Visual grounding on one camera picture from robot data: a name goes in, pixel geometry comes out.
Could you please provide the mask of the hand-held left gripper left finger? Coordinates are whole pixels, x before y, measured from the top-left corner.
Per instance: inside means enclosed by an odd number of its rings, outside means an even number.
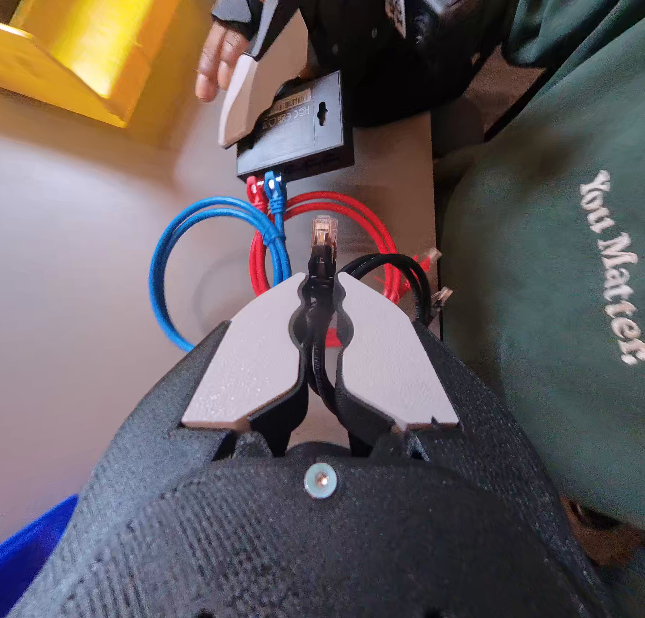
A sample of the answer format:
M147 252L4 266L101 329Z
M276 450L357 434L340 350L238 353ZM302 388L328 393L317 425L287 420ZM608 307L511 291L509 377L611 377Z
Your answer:
M256 432L274 456L285 455L308 412L306 280L295 273L228 322L182 414L184 428Z

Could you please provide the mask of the blue plastic bin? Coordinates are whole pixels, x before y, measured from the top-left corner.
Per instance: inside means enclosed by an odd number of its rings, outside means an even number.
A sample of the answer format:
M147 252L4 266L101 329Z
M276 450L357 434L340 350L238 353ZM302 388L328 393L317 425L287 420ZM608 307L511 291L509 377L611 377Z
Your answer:
M14 604L60 542L79 500L71 495L1 543L1 602Z

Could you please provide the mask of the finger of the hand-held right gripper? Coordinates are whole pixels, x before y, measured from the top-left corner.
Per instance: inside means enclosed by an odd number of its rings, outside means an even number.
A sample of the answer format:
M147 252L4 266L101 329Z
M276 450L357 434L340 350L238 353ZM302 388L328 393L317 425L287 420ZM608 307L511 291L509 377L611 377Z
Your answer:
M252 98L257 62L242 54L236 63L230 85L222 104L217 141L222 148L230 148L247 136L254 128Z

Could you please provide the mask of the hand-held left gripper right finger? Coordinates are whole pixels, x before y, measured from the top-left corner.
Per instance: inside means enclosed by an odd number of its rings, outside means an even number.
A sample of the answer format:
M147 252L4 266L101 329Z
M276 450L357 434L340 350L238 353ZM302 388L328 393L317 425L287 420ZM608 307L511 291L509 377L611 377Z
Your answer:
M334 307L335 411L351 437L374 448L387 434L458 426L417 324L347 272L335 277Z

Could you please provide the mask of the black network switch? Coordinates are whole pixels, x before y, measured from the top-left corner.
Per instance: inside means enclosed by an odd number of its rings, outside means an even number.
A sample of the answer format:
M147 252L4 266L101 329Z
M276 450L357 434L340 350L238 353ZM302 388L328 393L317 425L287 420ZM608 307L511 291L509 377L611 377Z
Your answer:
M309 82L289 82L237 143L240 180L267 171L296 181L354 165L351 124L346 120L340 71Z

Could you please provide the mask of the yellow plastic bin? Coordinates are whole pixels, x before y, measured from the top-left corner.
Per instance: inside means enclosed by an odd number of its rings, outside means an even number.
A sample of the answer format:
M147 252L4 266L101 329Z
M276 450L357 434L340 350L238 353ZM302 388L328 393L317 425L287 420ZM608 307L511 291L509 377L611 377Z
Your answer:
M1 88L128 126L182 0L1 0Z

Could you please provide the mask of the person's right hand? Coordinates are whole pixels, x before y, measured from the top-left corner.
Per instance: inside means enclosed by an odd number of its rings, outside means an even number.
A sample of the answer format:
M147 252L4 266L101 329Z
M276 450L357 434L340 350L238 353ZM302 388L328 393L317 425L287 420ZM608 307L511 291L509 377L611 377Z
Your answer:
M238 58L247 47L248 41L242 34L212 22L197 69L195 94L198 99L210 103L220 89L228 89Z

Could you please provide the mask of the person's green sweatshirt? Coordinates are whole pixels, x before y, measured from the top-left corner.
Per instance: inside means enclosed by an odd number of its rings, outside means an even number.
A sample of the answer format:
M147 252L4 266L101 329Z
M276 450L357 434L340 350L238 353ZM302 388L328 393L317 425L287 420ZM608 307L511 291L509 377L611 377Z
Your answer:
M442 219L444 338L560 493L644 529L644 0L516 0L504 58L552 75Z

